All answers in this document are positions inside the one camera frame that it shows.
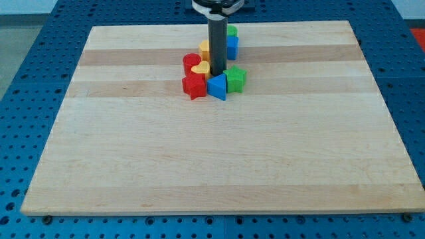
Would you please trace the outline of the white and black arm flange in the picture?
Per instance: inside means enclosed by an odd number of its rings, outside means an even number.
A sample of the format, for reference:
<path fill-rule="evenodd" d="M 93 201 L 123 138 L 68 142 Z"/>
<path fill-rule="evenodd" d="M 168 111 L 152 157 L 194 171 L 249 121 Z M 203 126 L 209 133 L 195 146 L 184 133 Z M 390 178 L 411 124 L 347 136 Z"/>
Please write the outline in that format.
<path fill-rule="evenodd" d="M 208 19 L 225 19 L 244 6 L 244 0 L 192 0 L 193 9 Z"/>

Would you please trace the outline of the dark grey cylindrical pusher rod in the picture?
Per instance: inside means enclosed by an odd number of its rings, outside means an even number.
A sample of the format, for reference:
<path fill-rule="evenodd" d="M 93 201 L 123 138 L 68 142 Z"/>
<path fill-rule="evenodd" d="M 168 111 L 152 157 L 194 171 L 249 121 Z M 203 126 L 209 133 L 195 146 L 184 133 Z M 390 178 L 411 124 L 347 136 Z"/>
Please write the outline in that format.
<path fill-rule="evenodd" d="M 228 19 L 208 20 L 211 74 L 217 76 L 226 70 Z"/>

